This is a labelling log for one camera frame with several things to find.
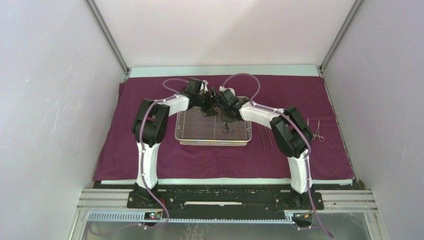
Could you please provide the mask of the metal mesh instrument tray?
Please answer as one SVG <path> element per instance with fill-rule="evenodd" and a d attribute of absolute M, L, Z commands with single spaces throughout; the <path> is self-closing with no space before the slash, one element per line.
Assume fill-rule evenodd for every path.
<path fill-rule="evenodd" d="M 252 140 L 249 121 L 222 121 L 221 111 L 207 116 L 199 108 L 180 111 L 176 115 L 175 139 L 185 146 L 242 147 Z"/>

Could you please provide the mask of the steel surgical forceps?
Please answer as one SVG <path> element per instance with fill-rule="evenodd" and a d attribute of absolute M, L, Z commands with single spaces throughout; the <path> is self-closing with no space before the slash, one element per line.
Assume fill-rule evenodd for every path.
<path fill-rule="evenodd" d="M 321 135 L 321 120 L 320 119 L 318 119 L 316 131 L 315 131 L 315 134 L 313 136 L 313 139 L 318 140 L 321 143 L 323 143 L 325 141 L 324 136 Z"/>

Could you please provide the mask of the magenta surgical wrap cloth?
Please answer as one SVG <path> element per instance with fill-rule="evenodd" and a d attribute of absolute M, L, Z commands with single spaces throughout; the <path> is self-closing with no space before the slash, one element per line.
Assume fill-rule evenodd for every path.
<path fill-rule="evenodd" d="M 119 87 L 119 99 L 111 127 L 101 150 L 94 173 L 96 181 L 133 180 L 138 174 L 138 147 L 132 125 L 143 99 L 163 99 L 173 94 L 163 87 L 167 79 L 181 77 L 129 78 Z M 319 76 L 246 75 L 229 79 L 226 75 L 206 76 L 209 87 L 224 84 L 237 95 L 253 97 L 269 107 L 294 106 L 309 118 L 316 131 L 320 119 L 320 134 L 325 141 L 311 143 L 310 171 L 314 180 L 347 180 L 354 177 L 345 151 L 333 108 L 328 99 L 325 81 Z M 160 145 L 157 176 L 160 179 L 283 179 L 290 177 L 289 163 L 264 133 L 265 149 L 260 133 L 255 130 L 245 146 L 181 145 L 175 138 L 176 117 L 171 116 L 165 139 Z"/>

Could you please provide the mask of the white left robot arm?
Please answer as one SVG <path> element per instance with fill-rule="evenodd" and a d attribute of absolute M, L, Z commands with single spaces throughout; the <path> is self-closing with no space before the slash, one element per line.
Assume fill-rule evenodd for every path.
<path fill-rule="evenodd" d="M 206 117 L 218 115 L 207 80 L 174 77 L 164 80 L 162 86 L 173 95 L 142 100 L 131 128 L 139 152 L 133 190 L 145 208 L 153 208 L 158 202 L 158 194 L 152 189 L 158 184 L 157 158 L 160 144 L 167 133 L 169 117 L 192 108 Z"/>

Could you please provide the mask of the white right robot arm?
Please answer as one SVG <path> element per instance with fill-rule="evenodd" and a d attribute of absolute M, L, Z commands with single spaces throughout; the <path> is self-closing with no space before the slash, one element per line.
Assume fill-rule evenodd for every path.
<path fill-rule="evenodd" d="M 291 204 L 304 209 L 311 202 L 313 181 L 310 169 L 312 131 L 296 107 L 274 108 L 246 98 L 239 99 L 229 88 L 211 90 L 211 96 L 227 122 L 248 121 L 269 128 L 290 169 Z"/>

